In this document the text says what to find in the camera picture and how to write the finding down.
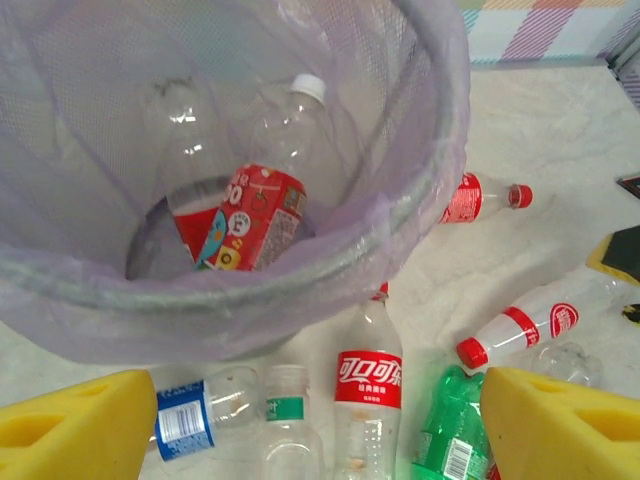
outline white bottle cap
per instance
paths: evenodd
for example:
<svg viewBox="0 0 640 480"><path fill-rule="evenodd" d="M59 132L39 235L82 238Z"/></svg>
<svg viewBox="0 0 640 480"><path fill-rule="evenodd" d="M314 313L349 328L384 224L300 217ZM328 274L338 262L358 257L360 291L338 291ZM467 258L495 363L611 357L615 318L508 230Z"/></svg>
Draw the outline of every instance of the white bottle cap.
<svg viewBox="0 0 640 480"><path fill-rule="evenodd" d="M324 105L324 95L327 91L325 83L315 75L301 73L291 84L290 92L298 92L309 95Z"/></svg>

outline clear plastic bottle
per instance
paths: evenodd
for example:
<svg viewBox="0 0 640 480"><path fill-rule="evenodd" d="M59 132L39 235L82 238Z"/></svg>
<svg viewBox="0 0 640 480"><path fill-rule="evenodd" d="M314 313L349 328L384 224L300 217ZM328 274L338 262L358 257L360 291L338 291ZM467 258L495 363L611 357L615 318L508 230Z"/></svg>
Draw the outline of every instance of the clear plastic bottle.
<svg viewBox="0 0 640 480"><path fill-rule="evenodd" d="M387 289L354 318L338 357L335 480L395 478L402 344L385 308Z"/></svg>
<svg viewBox="0 0 640 480"><path fill-rule="evenodd" d="M527 208L533 190L527 185L503 185L479 173L465 173L439 223L469 223L482 220L503 208Z"/></svg>
<svg viewBox="0 0 640 480"><path fill-rule="evenodd" d="M161 187L195 261L237 163L206 87L195 79L168 79L154 85L143 109L150 148L161 158Z"/></svg>
<svg viewBox="0 0 640 480"><path fill-rule="evenodd" d="M157 446L165 461L247 441L260 431L264 399L251 368L222 370L157 395L158 417L149 447Z"/></svg>
<svg viewBox="0 0 640 480"><path fill-rule="evenodd" d="M322 440L311 426L309 372L278 365L267 373L267 426L260 436L261 480L324 480Z"/></svg>
<svg viewBox="0 0 640 480"><path fill-rule="evenodd" d="M585 387L599 387L602 370L600 360L572 342L550 345L533 361L534 372Z"/></svg>
<svg viewBox="0 0 640 480"><path fill-rule="evenodd" d="M335 208L343 200L346 175L327 134L324 82L298 75L285 104L255 123L249 161L227 185L197 265L226 270L261 270L293 242L307 210Z"/></svg>
<svg viewBox="0 0 640 480"><path fill-rule="evenodd" d="M595 316L629 300L637 288L580 266L562 278L534 288L513 302L457 346L469 368L479 368L498 356L545 342L573 328L585 316Z"/></svg>

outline mesh trash can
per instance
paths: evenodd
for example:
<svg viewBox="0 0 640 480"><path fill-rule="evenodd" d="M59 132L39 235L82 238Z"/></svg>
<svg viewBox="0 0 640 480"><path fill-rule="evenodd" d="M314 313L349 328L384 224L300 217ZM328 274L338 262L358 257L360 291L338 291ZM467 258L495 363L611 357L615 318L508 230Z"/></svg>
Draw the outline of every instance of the mesh trash can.
<svg viewBox="0 0 640 480"><path fill-rule="evenodd" d="M263 271L177 268L144 92L202 87L212 142L233 154L201 179L224 183L247 118L301 72L357 136L348 199ZM286 338L398 271L457 187L468 117L452 0L0 0L0 320L93 363L224 360Z"/></svg>

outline checkered fabric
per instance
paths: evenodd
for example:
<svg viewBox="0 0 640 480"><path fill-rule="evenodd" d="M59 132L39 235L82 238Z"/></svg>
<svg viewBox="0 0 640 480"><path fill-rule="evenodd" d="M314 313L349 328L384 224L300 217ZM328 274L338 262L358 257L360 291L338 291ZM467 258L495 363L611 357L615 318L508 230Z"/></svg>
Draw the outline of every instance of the checkered fabric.
<svg viewBox="0 0 640 480"><path fill-rule="evenodd" d="M640 109L640 65L637 65L634 71L622 77L620 82L631 101Z"/></svg>
<svg viewBox="0 0 640 480"><path fill-rule="evenodd" d="M457 0L474 64L602 58L640 22L640 0Z"/></svg>

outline trash bag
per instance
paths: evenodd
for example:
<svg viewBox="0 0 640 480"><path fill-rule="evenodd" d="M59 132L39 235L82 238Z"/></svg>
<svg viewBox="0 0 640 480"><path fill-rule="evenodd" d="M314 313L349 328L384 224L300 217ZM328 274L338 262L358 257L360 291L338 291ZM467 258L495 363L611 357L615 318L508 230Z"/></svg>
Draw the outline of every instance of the trash bag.
<svg viewBox="0 0 640 480"><path fill-rule="evenodd" d="M203 87L232 154L198 180L224 185L247 119L303 72L327 84L336 142L357 137L348 198L262 271L194 272L144 92ZM468 121L452 0L0 0L0 319L91 363L218 361L287 338L398 271L458 185Z"/></svg>

